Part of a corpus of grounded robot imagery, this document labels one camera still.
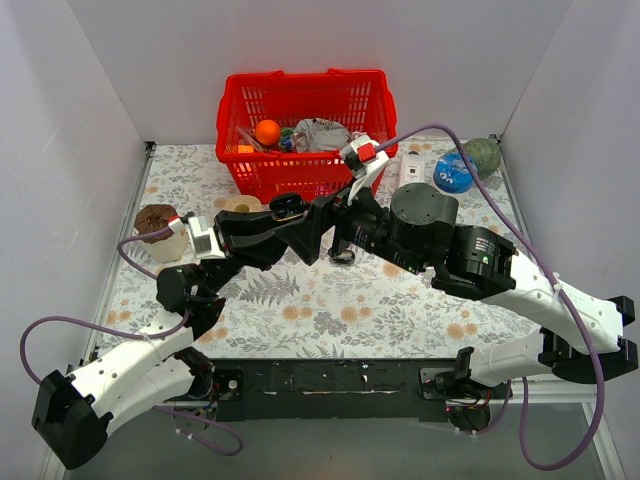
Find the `black gold-trimmed charging case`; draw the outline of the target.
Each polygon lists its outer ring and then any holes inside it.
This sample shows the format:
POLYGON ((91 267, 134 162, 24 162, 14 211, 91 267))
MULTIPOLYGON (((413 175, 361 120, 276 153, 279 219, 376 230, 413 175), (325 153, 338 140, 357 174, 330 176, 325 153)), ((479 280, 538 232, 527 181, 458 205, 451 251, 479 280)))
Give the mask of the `black gold-trimmed charging case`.
POLYGON ((277 222, 290 221, 305 214, 308 203, 300 194, 289 192, 274 197, 269 203, 272 218, 277 222))

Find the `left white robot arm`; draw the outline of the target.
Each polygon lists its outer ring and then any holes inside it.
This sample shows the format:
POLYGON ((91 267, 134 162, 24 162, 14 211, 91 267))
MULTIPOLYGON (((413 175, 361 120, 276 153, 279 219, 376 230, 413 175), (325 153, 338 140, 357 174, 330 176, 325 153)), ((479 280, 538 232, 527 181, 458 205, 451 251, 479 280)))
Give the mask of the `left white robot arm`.
POLYGON ((205 398, 215 385, 214 367, 193 343, 218 322, 225 306, 219 291, 244 267, 266 270, 281 259, 284 232, 305 212, 271 209, 222 211, 214 224, 189 213, 139 240, 187 235, 196 263, 154 276, 160 310, 135 333, 99 358, 38 381, 32 426, 68 470, 85 465, 120 426, 168 399, 205 398))

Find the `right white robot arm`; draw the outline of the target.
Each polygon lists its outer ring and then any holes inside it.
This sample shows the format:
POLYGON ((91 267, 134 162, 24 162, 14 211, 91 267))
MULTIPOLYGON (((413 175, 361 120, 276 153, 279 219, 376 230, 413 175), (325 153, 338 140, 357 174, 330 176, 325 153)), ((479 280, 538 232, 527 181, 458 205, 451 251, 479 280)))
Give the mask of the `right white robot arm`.
POLYGON ((457 224, 457 200, 426 183, 400 187, 387 207, 367 189, 354 198, 349 192, 311 203, 294 193, 271 201, 275 219, 295 226, 289 241, 301 259, 311 259, 321 235, 332 229, 333 255, 353 244, 412 274, 433 269, 433 288, 507 309, 538 326, 515 341, 461 349, 453 369, 427 378, 427 388, 471 398, 519 377, 551 373, 593 384, 597 369, 606 380, 638 369, 638 347, 622 336, 635 319, 631 299, 599 300, 568 285, 551 286, 508 239, 457 224))

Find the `black oval charging case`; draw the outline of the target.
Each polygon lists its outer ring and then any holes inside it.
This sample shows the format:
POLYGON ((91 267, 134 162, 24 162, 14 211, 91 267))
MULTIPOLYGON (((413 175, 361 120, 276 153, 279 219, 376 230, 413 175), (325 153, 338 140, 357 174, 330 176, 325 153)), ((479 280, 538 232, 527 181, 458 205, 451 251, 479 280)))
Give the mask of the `black oval charging case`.
POLYGON ((355 252, 344 250, 339 254, 331 255, 330 261, 335 265, 352 265, 355 262, 355 252))

